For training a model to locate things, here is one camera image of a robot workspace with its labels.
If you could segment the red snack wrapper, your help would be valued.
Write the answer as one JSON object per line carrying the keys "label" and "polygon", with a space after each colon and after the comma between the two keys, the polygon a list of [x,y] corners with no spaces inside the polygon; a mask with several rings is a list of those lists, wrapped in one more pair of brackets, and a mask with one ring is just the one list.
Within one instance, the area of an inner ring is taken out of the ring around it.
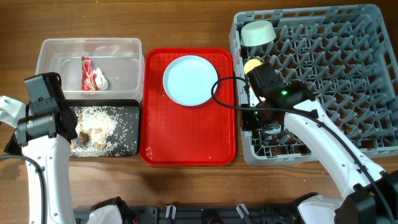
{"label": "red snack wrapper", "polygon": [[82,76],[81,76],[81,89],[83,91],[96,91],[99,88],[95,82],[95,74],[91,65],[90,57],[82,57]]}

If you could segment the white tissue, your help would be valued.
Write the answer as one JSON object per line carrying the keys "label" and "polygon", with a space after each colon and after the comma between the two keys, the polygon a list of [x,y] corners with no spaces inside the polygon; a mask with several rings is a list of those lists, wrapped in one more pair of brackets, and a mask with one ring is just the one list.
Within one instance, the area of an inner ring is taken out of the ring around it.
{"label": "white tissue", "polygon": [[105,91],[108,89],[108,81],[103,75],[103,72],[101,71],[100,68],[97,68],[96,70],[93,71],[94,77],[95,77],[95,83],[96,86],[99,90]]}

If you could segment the yellow plastic cup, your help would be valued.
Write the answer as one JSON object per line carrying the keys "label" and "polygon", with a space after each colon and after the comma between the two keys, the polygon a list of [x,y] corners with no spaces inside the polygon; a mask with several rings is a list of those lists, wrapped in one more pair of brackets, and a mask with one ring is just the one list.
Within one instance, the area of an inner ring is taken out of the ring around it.
{"label": "yellow plastic cup", "polygon": [[256,58],[248,60],[243,66],[244,74],[246,75],[251,70],[253,70],[254,68],[256,68],[262,64],[263,64],[263,62],[261,62],[260,60],[258,60]]}

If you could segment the light blue plate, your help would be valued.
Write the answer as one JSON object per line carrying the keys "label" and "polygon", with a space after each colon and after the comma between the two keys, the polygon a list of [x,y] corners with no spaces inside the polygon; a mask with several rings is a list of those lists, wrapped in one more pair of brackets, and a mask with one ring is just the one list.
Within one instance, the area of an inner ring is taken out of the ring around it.
{"label": "light blue plate", "polygon": [[182,106],[206,103],[216,91],[218,73],[203,57],[185,55],[173,60],[165,69],[162,84],[166,95]]}

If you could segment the green bowl with food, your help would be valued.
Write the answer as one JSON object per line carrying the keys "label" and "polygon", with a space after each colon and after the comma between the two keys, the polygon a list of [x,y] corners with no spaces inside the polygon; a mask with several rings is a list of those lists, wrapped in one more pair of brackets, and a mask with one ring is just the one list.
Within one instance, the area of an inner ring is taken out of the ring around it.
{"label": "green bowl with food", "polygon": [[275,38],[274,27],[269,21],[254,21],[241,29],[241,45],[245,47],[264,45]]}

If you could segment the light blue bowl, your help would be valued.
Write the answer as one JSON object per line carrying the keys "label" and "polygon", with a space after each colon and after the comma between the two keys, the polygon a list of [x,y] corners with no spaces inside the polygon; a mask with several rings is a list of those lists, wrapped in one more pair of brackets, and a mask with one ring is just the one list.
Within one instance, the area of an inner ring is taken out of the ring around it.
{"label": "light blue bowl", "polygon": [[264,126],[264,132],[266,134],[279,134],[281,130],[282,130],[281,125],[278,122],[266,124]]}

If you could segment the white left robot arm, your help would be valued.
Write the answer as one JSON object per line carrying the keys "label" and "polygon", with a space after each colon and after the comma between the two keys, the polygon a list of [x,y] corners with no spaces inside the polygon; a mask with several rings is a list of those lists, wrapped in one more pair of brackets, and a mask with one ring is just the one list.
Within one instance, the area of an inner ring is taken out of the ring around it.
{"label": "white left robot arm", "polygon": [[[1,121],[17,128],[25,104],[1,96]],[[16,155],[1,156],[25,162],[29,181],[29,223],[76,223],[69,183],[70,143],[61,135],[35,138],[26,147],[17,144]],[[87,223],[124,223],[116,202],[99,205],[89,212]]]}

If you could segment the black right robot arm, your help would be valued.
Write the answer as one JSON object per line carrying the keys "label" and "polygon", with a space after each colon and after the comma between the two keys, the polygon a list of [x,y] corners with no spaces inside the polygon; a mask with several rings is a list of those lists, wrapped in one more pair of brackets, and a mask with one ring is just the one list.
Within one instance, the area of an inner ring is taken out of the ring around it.
{"label": "black right robot arm", "polygon": [[295,209],[302,223],[397,223],[397,172],[388,173],[365,156],[305,85],[247,82],[244,90],[256,100],[241,107],[243,128],[283,125],[309,148],[340,191],[341,199],[318,194],[300,199]]}

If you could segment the grey dishwasher rack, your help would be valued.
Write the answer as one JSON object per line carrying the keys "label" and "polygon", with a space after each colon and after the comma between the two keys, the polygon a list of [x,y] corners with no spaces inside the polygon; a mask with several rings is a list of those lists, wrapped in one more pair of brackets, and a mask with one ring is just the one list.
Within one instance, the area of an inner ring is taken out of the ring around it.
{"label": "grey dishwasher rack", "polygon": [[[276,38],[241,45],[241,29],[272,23]],[[397,60],[380,9],[373,4],[239,12],[229,42],[240,105],[255,102],[241,81],[253,58],[285,83],[308,86],[330,119],[368,157],[397,154]]]}

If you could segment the clear plastic bin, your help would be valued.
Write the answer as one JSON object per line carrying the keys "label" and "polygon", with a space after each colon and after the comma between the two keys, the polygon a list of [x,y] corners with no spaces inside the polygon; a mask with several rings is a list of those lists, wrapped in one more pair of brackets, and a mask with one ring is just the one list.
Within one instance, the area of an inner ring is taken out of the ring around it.
{"label": "clear plastic bin", "polygon": [[[83,91],[82,58],[91,60],[108,82],[105,90]],[[68,100],[110,100],[143,97],[144,55],[137,38],[69,38],[43,42],[36,73],[59,73]]]}

